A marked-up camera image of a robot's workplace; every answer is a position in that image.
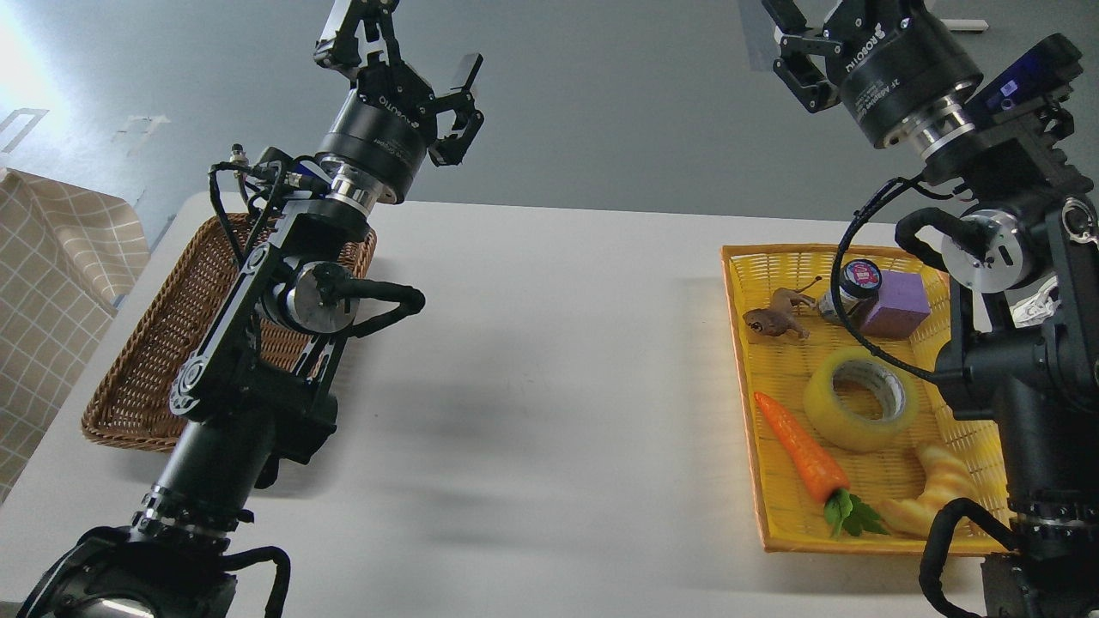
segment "wicker basket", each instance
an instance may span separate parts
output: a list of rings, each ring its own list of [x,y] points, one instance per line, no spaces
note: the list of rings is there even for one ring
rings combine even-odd
[[[839,347],[858,343],[842,327],[825,322],[807,308],[798,314],[798,321],[812,333],[804,341],[796,339],[792,333],[779,338],[759,335],[744,325],[741,316],[750,309],[767,307],[776,288],[804,286],[818,275],[824,280],[807,294],[823,294],[835,245],[725,246],[721,253],[754,479],[756,521],[764,549],[921,553],[924,545],[922,539],[878,534],[832,539],[821,506],[809,497],[789,455],[750,397],[754,390],[775,397],[810,433],[820,439],[802,410],[802,393],[812,372],[829,354]],[[856,246],[852,247],[848,256],[870,258],[884,269],[921,275],[931,304],[931,316],[907,341],[874,342],[904,362],[921,367],[934,366],[939,350],[950,340],[950,289],[942,274],[897,249]],[[921,380],[917,384],[920,405],[917,421],[889,448],[854,453],[821,440],[846,471],[852,492],[872,505],[884,498],[918,496],[923,490],[924,473],[915,459],[914,446],[923,440],[937,440],[946,443],[965,461],[979,490],[978,501],[1001,521],[1007,521],[1007,479],[996,426],[990,421],[954,420],[936,388]],[[951,553],[984,555],[1001,549],[992,539],[972,527],[955,537]]]
[[[248,234],[246,216],[229,217],[243,245]],[[375,242],[370,230],[365,242],[347,243],[340,263],[356,277],[364,277]],[[213,322],[236,274],[225,234],[211,218],[184,250],[96,389],[80,420],[85,437],[100,444],[143,451],[167,452],[176,445],[187,421],[168,410],[168,388]],[[260,341],[264,361],[290,369],[309,338],[264,320]]]

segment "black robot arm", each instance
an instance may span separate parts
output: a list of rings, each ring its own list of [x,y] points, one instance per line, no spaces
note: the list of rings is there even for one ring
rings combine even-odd
[[[20,618],[220,618],[235,591],[230,573],[260,561],[276,564],[266,616],[281,614],[289,558],[278,548],[224,555],[229,534],[252,521],[245,501],[253,488],[274,483],[280,459],[308,463],[335,431],[330,387],[347,340],[424,306],[409,286],[354,278],[340,254],[346,243],[367,240],[376,202],[404,199],[425,153],[437,165],[460,162],[484,120],[470,92],[480,56],[454,92],[436,98],[400,58],[396,7],[396,0],[342,0],[333,9],[315,58],[352,87],[315,155],[291,158],[268,148],[248,165],[234,146],[232,161],[211,168],[211,203],[226,230],[218,172],[237,174],[245,197],[249,187],[256,192],[247,199],[247,241],[230,239],[237,277],[171,385],[169,409],[187,428],[130,525],[86,533],[42,577]],[[359,24],[368,42],[385,44],[384,56],[370,53],[363,66]],[[455,112],[456,134],[436,135],[443,111]],[[258,198],[266,201],[262,211]],[[397,306],[356,322],[363,298]],[[309,335],[289,371],[260,357],[262,319]]]
[[[764,5],[780,33],[775,73],[807,110],[842,102],[875,147],[907,141],[924,164],[857,213],[833,271],[858,227],[899,192],[948,198],[920,183],[950,180],[961,183],[955,194],[972,191],[959,216],[923,209],[898,224],[898,244],[952,277],[952,339],[935,371],[898,366],[932,382],[958,420],[997,423],[1014,517],[1010,532],[993,534],[1007,551],[984,564],[989,615],[1088,616],[1099,608],[1099,234],[1092,181],[1055,147],[1073,133],[1063,103],[1079,52],[1051,35],[976,92],[980,71],[922,1],[844,0],[820,29],[792,1]],[[926,225],[944,232],[941,253],[915,238]],[[1017,327],[1004,293],[1051,274],[1059,307]],[[990,332],[975,325],[977,304]],[[937,586],[948,533],[963,516],[991,526],[981,510],[944,509],[928,543],[921,585],[947,616],[973,616]]]

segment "croissant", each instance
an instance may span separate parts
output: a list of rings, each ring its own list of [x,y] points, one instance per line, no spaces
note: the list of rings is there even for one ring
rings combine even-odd
[[[923,493],[915,499],[886,499],[878,507],[881,519],[893,530],[926,538],[931,522],[954,498],[977,498],[977,486],[965,463],[942,444],[922,442],[915,456],[926,475]]]

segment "green leaves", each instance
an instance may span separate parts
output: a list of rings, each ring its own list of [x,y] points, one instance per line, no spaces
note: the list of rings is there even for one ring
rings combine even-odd
[[[824,503],[824,521],[832,527],[832,538],[837,539],[840,531],[846,531],[852,537],[859,537],[864,531],[875,534],[888,534],[878,521],[881,516],[870,505],[846,489],[836,489]]]

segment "jar lid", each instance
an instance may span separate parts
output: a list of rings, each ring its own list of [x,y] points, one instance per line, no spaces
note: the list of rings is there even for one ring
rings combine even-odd
[[[843,267],[840,287],[855,298],[873,298],[881,288],[881,269],[869,260],[852,260]]]

